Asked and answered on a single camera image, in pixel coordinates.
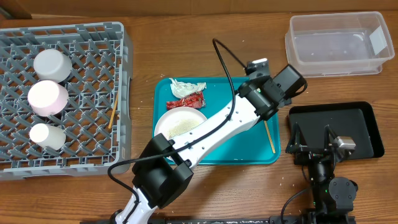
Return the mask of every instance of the teal tray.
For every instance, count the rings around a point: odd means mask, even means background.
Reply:
[[[248,78],[232,78],[235,89],[237,89]],[[180,82],[186,83],[206,83],[203,90],[206,106],[199,109],[207,118],[213,116],[224,108],[232,100],[231,87],[226,78],[178,78]],[[152,136],[157,121],[166,113],[166,101],[178,100],[173,96],[171,81],[163,79],[156,85],[154,96],[154,119]],[[212,153],[207,155],[200,165],[252,165],[252,164],[272,164],[280,156],[280,138],[278,115],[275,114],[268,120],[268,128],[275,147],[275,154],[272,153],[268,139],[266,127],[260,122],[248,131],[237,134],[226,141]]]

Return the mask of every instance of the wooden chopstick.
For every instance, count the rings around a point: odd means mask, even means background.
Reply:
[[[112,110],[112,115],[111,115],[111,121],[109,122],[108,128],[111,129],[113,125],[113,118],[114,118],[114,113],[116,112],[116,108],[118,107],[118,98],[119,98],[119,90],[118,93],[116,94],[116,99],[114,101],[114,106]]]
[[[271,144],[272,152],[275,154],[276,153],[275,147],[274,147],[274,143],[272,142],[271,134],[269,133],[267,121],[265,121],[264,123],[266,124],[266,130],[267,130],[267,134],[268,134],[268,138],[269,138],[269,143]]]

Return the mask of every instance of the tray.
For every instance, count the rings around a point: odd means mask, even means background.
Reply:
[[[106,174],[110,165],[130,158],[132,42],[123,24],[1,29],[0,46],[0,180]],[[27,101],[29,89],[39,81],[34,58],[45,49],[59,50],[73,63],[60,83],[68,90],[68,104],[48,118],[33,113]],[[119,119],[108,129],[118,91]],[[59,151],[30,141],[29,131],[37,123],[65,130],[67,141]]]
[[[295,106],[289,111],[290,128],[296,122],[310,147],[323,147],[323,128],[329,124],[337,135],[353,138],[356,149],[349,159],[384,155],[376,118],[367,102]]]
[[[248,78],[232,78],[237,89]],[[180,82],[206,82],[203,91],[206,106],[199,109],[207,118],[216,114],[231,101],[231,87],[226,78],[178,78]],[[157,121],[166,113],[166,101],[178,100],[170,89],[169,79],[161,80],[155,89],[153,130]],[[226,141],[219,148],[207,155],[200,165],[251,165],[271,164],[280,156],[279,123],[275,114],[268,120],[268,128],[274,142],[275,154],[272,153],[267,131],[263,123],[255,125],[248,131],[242,132]]]

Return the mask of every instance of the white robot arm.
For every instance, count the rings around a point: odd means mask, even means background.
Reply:
[[[290,65],[271,78],[266,58],[248,63],[246,73],[250,79],[235,91],[233,113],[233,104],[229,102],[217,114],[185,134],[171,140],[159,134],[149,141],[140,158],[169,153],[177,167],[172,169],[163,157],[136,162],[132,168],[134,193],[124,210],[111,217],[111,222],[147,224],[156,208],[164,208],[182,194],[194,168],[205,156],[231,137],[268,120],[307,86],[305,79]],[[297,93],[302,86],[304,90]],[[216,128],[220,121],[226,123]],[[193,143],[207,133],[211,134]]]

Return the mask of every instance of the gray dish rack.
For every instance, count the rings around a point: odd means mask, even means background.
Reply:
[[[27,101],[39,81],[34,58],[45,49],[59,50],[73,63],[60,83],[68,90],[68,104],[48,118],[36,115]],[[106,174],[110,165],[130,159],[131,79],[132,42],[120,22],[0,29],[0,180]],[[117,122],[108,129],[118,91]],[[64,130],[61,149],[42,149],[29,139],[37,123]]]

